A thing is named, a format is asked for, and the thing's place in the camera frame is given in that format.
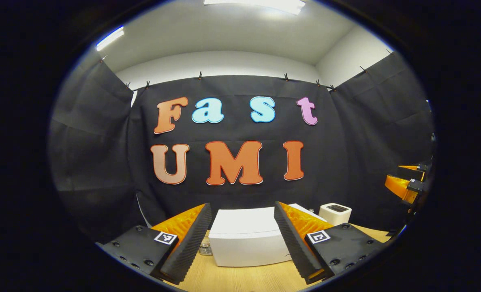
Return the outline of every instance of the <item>white box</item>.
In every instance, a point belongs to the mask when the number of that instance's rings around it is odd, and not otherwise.
[[[299,205],[290,206],[312,214]],[[262,266],[291,260],[274,220],[274,207],[221,209],[208,238],[217,266]]]
[[[320,217],[334,226],[347,223],[351,214],[351,208],[336,203],[328,203],[320,207]]]

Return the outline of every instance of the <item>black fabric backdrop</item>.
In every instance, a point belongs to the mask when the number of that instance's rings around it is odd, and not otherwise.
[[[407,207],[385,186],[397,165],[431,158],[431,113],[422,88],[395,53],[366,73],[329,92],[324,86],[262,76],[210,76],[151,85],[132,91],[92,56],[69,77],[53,114],[51,161],[55,184],[68,209],[94,240],[105,241],[142,223],[139,205],[156,224],[196,205],[220,208],[298,203],[316,212],[330,202],[352,208],[351,222],[389,230],[402,224]],[[175,129],[155,135],[159,102],[185,96]],[[276,103],[269,123],[250,118],[249,101],[268,96]],[[222,101],[218,124],[192,121],[203,98]],[[307,97],[318,123],[303,121],[296,105]],[[259,185],[207,185],[210,141],[224,141],[237,155],[244,141],[263,144]],[[303,142],[300,180],[286,181],[286,141]],[[168,146],[168,173],[175,173],[174,144],[188,144],[187,176],[179,185],[159,181],[150,147]]]

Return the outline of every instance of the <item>fluorescent light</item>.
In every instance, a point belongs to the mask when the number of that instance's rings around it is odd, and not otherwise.
[[[120,26],[118,29],[113,31],[110,35],[107,35],[105,39],[102,39],[98,44],[96,44],[96,50],[100,51],[105,48],[108,44],[115,41],[117,38],[123,35],[123,26]]]
[[[300,0],[204,0],[205,5],[210,4],[250,4],[271,7],[287,13],[298,15],[305,2]]]

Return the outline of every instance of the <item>wooden table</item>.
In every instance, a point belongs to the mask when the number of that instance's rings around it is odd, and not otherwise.
[[[387,231],[352,225],[380,242],[390,239]],[[179,285],[168,284],[189,292],[296,292],[317,283],[305,284],[292,260],[229,268],[217,266],[212,255],[197,253],[184,281]]]

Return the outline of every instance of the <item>white ceiling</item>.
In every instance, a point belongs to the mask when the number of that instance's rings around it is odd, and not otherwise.
[[[171,55],[232,50],[316,65],[356,26],[323,4],[305,0],[299,15],[238,4],[175,0],[124,25],[124,35],[100,51],[113,72]]]

